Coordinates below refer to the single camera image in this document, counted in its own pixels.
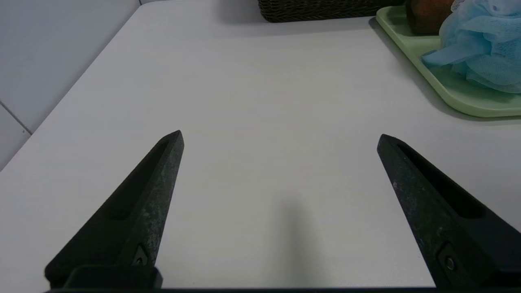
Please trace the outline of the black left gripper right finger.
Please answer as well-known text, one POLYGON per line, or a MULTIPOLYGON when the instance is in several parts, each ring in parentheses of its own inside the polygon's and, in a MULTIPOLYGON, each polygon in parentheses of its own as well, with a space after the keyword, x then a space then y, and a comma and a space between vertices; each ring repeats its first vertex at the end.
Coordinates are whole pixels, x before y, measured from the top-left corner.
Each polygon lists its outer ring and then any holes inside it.
POLYGON ((404 141, 377 153, 437 291, 519 293, 518 230, 404 141))

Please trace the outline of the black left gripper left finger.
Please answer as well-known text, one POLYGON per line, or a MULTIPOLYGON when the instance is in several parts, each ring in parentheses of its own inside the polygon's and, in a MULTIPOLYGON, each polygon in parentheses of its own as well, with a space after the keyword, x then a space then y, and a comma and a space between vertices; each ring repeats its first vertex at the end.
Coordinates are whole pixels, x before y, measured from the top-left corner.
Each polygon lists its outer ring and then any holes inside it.
POLYGON ((160 288, 155 267, 184 152, 160 139, 45 267, 51 288, 160 288))

